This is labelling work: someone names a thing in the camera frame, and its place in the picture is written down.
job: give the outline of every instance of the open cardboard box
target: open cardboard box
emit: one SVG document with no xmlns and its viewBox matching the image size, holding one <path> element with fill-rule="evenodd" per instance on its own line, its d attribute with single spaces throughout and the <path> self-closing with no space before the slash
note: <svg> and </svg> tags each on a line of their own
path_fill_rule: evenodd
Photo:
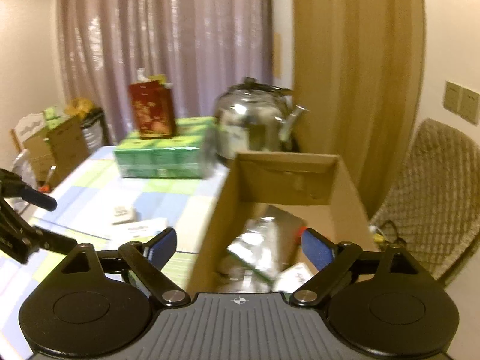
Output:
<svg viewBox="0 0 480 360">
<path fill-rule="evenodd" d="M 303 218 L 307 226 L 333 242 L 351 241 L 377 250 L 350 175 L 339 156 L 283 152 L 240 153 L 231 162 L 198 254 L 187 292 L 214 292 L 227 246 L 245 222 L 273 204 Z M 297 261 L 316 269 L 299 251 Z"/>
<path fill-rule="evenodd" d="M 57 167 L 49 181 L 51 187 L 59 185 L 90 155 L 78 116 L 69 118 L 52 130 L 44 127 L 23 145 L 30 152 L 29 161 L 37 181 L 45 181 L 50 168 Z"/>
</svg>

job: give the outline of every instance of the table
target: table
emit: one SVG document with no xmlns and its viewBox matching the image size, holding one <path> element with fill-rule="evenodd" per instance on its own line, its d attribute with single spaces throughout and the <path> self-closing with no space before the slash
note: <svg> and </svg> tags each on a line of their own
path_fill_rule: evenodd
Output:
<svg viewBox="0 0 480 360">
<path fill-rule="evenodd" d="M 162 272 L 185 287 L 227 172 L 218 164 L 214 175 L 206 180 L 125 179 L 119 175 L 113 147 L 105 146 L 52 192 L 57 209 L 37 209 L 29 223 L 105 250 L 112 243 L 114 205 L 133 205 L 138 220 L 166 218 L 177 231 L 178 246 Z M 31 355 L 18 325 L 18 312 L 26 297 L 63 257 L 40 250 L 27 265 L 21 265 L 0 252 L 0 355 L 4 360 Z"/>
</svg>

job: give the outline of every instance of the green box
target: green box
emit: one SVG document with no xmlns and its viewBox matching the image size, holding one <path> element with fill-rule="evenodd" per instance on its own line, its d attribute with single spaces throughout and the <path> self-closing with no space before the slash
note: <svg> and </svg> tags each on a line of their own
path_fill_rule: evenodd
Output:
<svg viewBox="0 0 480 360">
<path fill-rule="evenodd" d="M 196 117 L 181 117 L 175 119 L 177 126 L 191 125 L 191 124 L 203 124 L 207 126 L 213 126 L 215 118 L 213 116 L 196 116 Z"/>
<path fill-rule="evenodd" d="M 63 116 L 56 117 L 54 119 L 49 119 L 45 121 L 46 127 L 49 130 L 53 130 L 54 128 L 57 128 L 59 125 L 61 125 L 64 121 L 66 121 L 67 118 Z"/>
<path fill-rule="evenodd" d="M 114 149 L 118 165 L 152 165 L 150 139 L 125 139 Z"/>
<path fill-rule="evenodd" d="M 210 141 L 214 120 L 177 119 L 178 135 L 168 139 L 139 139 L 132 131 L 114 150 L 122 177 L 201 178 L 206 174 L 206 140 Z"/>
<path fill-rule="evenodd" d="M 56 119 L 59 116 L 60 115 L 58 114 L 57 108 L 55 106 L 45 108 L 43 111 L 43 117 L 45 118 L 45 120 Z"/>
<path fill-rule="evenodd" d="M 138 130 L 131 131 L 127 134 L 125 139 L 140 139 L 140 132 Z"/>
</svg>

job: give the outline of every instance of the metal screw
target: metal screw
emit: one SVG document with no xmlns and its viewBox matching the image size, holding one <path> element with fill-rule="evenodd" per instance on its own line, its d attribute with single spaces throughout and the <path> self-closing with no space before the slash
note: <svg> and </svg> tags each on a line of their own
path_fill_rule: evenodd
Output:
<svg viewBox="0 0 480 360">
<path fill-rule="evenodd" d="M 295 292 L 293 294 L 293 297 L 299 303 L 310 303 L 317 299 L 317 294 L 315 294 L 313 291 L 310 291 L 308 289 L 303 289 L 301 291 Z"/>
<path fill-rule="evenodd" d="M 186 297 L 185 292 L 176 289 L 164 292 L 162 298 L 168 303 L 179 303 Z"/>
</svg>

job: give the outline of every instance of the light switch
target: light switch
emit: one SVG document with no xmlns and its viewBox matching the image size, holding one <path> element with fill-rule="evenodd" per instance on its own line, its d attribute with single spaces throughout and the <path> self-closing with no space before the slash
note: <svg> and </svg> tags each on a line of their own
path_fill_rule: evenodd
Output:
<svg viewBox="0 0 480 360">
<path fill-rule="evenodd" d="M 462 87 L 447 81 L 445 86 L 445 96 L 443 97 L 443 107 L 449 111 L 458 112 Z"/>
<path fill-rule="evenodd" d="M 462 97 L 458 113 L 469 122 L 477 125 L 479 122 L 480 95 L 470 89 L 462 90 Z"/>
</svg>

